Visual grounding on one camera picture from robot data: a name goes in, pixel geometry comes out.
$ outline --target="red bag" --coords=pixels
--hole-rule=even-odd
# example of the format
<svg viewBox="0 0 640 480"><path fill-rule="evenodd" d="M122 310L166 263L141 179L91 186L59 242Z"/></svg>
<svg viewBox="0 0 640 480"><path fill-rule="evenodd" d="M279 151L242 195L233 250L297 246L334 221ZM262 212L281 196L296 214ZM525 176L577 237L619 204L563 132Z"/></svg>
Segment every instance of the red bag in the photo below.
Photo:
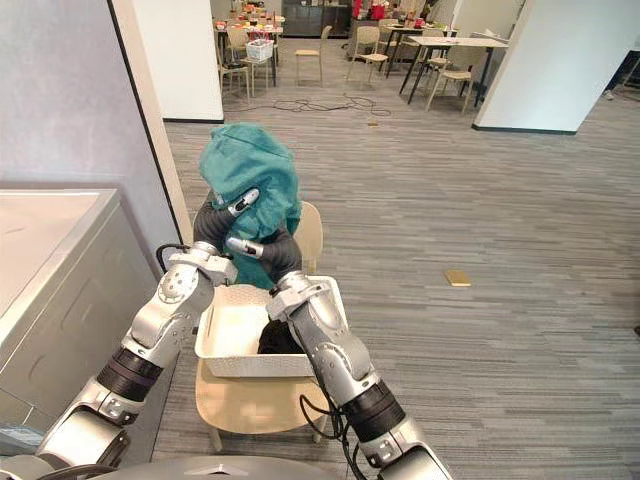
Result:
<svg viewBox="0 0 640 480"><path fill-rule="evenodd" d="M380 20L384 18L384 5L373 5L371 7L371 19Z"/></svg>

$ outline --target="cable on floor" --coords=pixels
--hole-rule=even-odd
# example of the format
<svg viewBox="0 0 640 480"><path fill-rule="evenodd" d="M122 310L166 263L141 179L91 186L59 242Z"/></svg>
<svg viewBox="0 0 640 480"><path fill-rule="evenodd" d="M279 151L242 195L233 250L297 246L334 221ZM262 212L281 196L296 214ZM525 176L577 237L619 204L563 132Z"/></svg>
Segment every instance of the cable on floor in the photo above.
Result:
<svg viewBox="0 0 640 480"><path fill-rule="evenodd" d="M391 110L386 108L380 108L376 106L375 100L371 100L366 97L358 97L344 94L347 101L341 105L323 105L321 103L314 102L308 99L299 100L274 100L271 105L256 105L255 107L241 108L238 110L225 109L225 112L250 112L252 110L259 110L263 108L273 108L275 110L281 110L285 112L335 112L337 110L359 110L361 112L367 112L370 115L376 117L388 117L391 115Z"/></svg>

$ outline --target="black cable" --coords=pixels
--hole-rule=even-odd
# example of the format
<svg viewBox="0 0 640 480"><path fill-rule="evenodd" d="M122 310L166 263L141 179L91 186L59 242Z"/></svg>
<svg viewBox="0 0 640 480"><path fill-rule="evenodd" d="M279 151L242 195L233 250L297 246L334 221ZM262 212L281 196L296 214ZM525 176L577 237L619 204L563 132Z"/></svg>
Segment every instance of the black cable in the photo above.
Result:
<svg viewBox="0 0 640 480"><path fill-rule="evenodd" d="M271 105L257 105L255 107L241 108L238 110L225 109L226 112L250 112L252 110L259 110L262 108L273 108L275 110L281 110L286 112L335 112L337 110L359 110L368 112L376 117L388 117L391 115L391 110L386 108L376 107L375 100L371 100L366 97L358 97L344 94L347 98L347 102L341 105L327 106L321 103L315 103L307 99L299 100L274 100Z"/></svg>
<svg viewBox="0 0 640 480"><path fill-rule="evenodd" d="M75 467L67 467L62 470L56 470L55 472L47 473L37 480L72 480L80 475L102 475L104 473L115 472L116 469L109 467L108 465L76 465Z"/></svg>
<svg viewBox="0 0 640 480"><path fill-rule="evenodd" d="M297 338L302 339L303 336L300 334L300 330L298 329L296 322L291 322L291 325L293 325L293 330L295 331ZM311 355L309 355L309 350L307 349L307 346L304 344L302 340L300 341L300 346L302 347L302 350L304 350L304 353L307 355L307 357L311 358ZM349 433L349 428L351 428L351 425L349 425L348 420L346 420L345 413L341 409L336 408L336 406L334 405L333 400L331 400L331 397L329 396L329 393L327 392L327 389L324 385L324 381L322 380L322 377L318 374L318 370L316 369L316 366L313 364L313 362L311 362L311 368L313 370L313 373L316 379L318 380L318 386L320 387L320 390L322 391L323 395L325 396L325 399L327 400L327 404L329 405L329 411L316 407L311 403L311 401L306 396L300 395L300 407L302 408L302 414L304 415L304 418L307 421L307 423L309 423L309 426L316 433L320 434L324 438L337 439L340 441L340 443L342 444L342 453L344 454L344 457L347 460L347 463L349 464L349 467L351 468L353 475L356 477L356 480L367 480L367 477L364 476L364 474L358 467L358 464L352 460L351 455L349 453L349 439L347 438L347 434ZM309 418L305 410L303 401L307 402L309 406L316 412L320 412L320 413L326 412L325 415L330 416L331 426L333 428L333 435L327 435L324 432L321 432L320 429L311 421L311 419Z"/></svg>
<svg viewBox="0 0 640 480"><path fill-rule="evenodd" d="M328 412L326 410L322 410L321 408L316 407L314 404L311 403L311 401L307 398L306 395L300 395L299 400L300 400L300 409L302 410L302 415L304 416L304 419L307 421L307 423L313 429L314 432L316 432L322 438L326 438L328 440L338 440L338 438L340 438L340 436L336 435L335 433L334 435L327 435L322 430L320 430L317 427L317 425L313 422L313 420L311 420L311 418L309 417L309 414L307 413L307 409L305 408L304 403L309 405L309 407L311 407L312 410L315 410L316 412L322 413L324 415L333 415L332 412Z"/></svg>
<svg viewBox="0 0 640 480"><path fill-rule="evenodd" d="M158 260L163 273L167 273L167 267L164 264L164 258L162 257L162 254L167 248L177 248L179 250L182 250L183 252L189 250L189 246L183 245L182 243L165 243L164 245L160 245L156 249L156 260Z"/></svg>

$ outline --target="white basket on table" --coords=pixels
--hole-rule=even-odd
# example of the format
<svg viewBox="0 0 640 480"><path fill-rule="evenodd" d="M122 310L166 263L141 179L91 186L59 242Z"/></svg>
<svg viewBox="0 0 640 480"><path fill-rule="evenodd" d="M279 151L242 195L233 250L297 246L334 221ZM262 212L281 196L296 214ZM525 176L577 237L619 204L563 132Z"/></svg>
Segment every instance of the white basket on table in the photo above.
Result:
<svg viewBox="0 0 640 480"><path fill-rule="evenodd" d="M258 38L247 43L247 58L261 62L273 56L273 40Z"/></svg>

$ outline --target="white pillar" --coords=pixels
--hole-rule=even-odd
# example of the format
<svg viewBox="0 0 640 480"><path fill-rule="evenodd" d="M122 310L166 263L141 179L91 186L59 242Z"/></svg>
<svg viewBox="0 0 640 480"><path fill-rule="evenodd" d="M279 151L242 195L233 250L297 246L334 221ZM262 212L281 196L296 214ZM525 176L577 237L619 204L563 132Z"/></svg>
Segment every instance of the white pillar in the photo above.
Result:
<svg viewBox="0 0 640 480"><path fill-rule="evenodd" d="M474 128L575 133L639 18L638 0L528 0Z"/></svg>

